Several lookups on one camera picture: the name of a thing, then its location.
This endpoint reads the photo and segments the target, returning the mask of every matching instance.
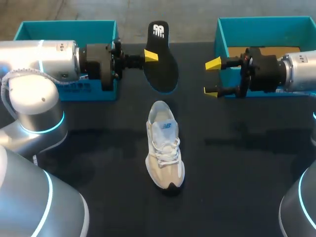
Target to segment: insole logo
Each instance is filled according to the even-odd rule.
[[[164,27],[163,26],[159,26],[159,25],[154,25],[154,35],[164,38]]]

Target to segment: black tablecloth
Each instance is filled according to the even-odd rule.
[[[145,45],[124,45],[126,53]],[[205,72],[212,43],[170,45],[179,65],[171,95],[126,70],[116,102],[63,103],[69,136],[38,155],[39,166],[78,189],[90,211],[89,237],[280,237],[279,203],[314,159],[312,98],[220,99]],[[179,123],[185,187],[166,197],[150,179],[146,120],[164,100]],[[0,125],[11,120],[1,107]]]

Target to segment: black insole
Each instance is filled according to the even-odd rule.
[[[144,73],[150,85],[161,93],[172,92],[179,77],[178,64],[169,49],[169,26],[154,21],[148,26],[146,50],[158,54],[158,62],[146,62]]]

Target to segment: robotic arm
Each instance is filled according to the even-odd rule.
[[[1,99],[16,119],[0,129],[0,145],[28,157],[64,141],[65,113],[54,83],[99,79],[103,91],[113,90],[113,80],[121,79],[125,68],[142,69],[145,62],[158,60],[147,50],[144,56],[124,54],[119,39],[114,46],[78,47],[70,40],[0,42]]]
[[[259,48],[248,48],[240,57],[220,57],[205,64],[207,70],[224,70],[241,66],[240,84],[236,87],[205,88],[217,97],[235,95],[244,98],[247,91],[284,92],[316,90],[316,51],[288,53],[279,60],[275,55],[262,55]]]

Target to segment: cable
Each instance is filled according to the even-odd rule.
[[[1,81],[1,100],[4,104],[4,106],[6,107],[6,109],[8,110],[8,112],[11,114],[11,116],[14,119],[17,119],[17,115],[14,112],[14,110],[12,109],[12,107],[9,105],[9,103],[6,99],[5,93],[8,90],[7,84],[11,78],[21,77],[21,76],[25,76],[25,75],[33,75],[33,74],[40,75],[44,78],[47,78],[56,84],[67,85],[67,84],[71,84],[71,83],[76,82],[76,81],[67,81],[67,82],[59,81],[59,80],[51,77],[50,75],[43,73],[37,69],[30,69],[30,68],[25,69],[25,68],[23,68],[23,69],[17,69],[17,70],[12,70],[12,71],[8,72],[2,79],[0,79],[0,81]],[[82,80],[82,79],[87,79],[87,76],[82,76],[79,78],[79,80]]]
[[[276,89],[276,93],[291,93],[291,94],[296,94],[296,95],[307,95],[311,97],[316,97],[316,93],[314,92],[307,92],[307,91],[293,91],[293,92],[288,92],[283,89]]]

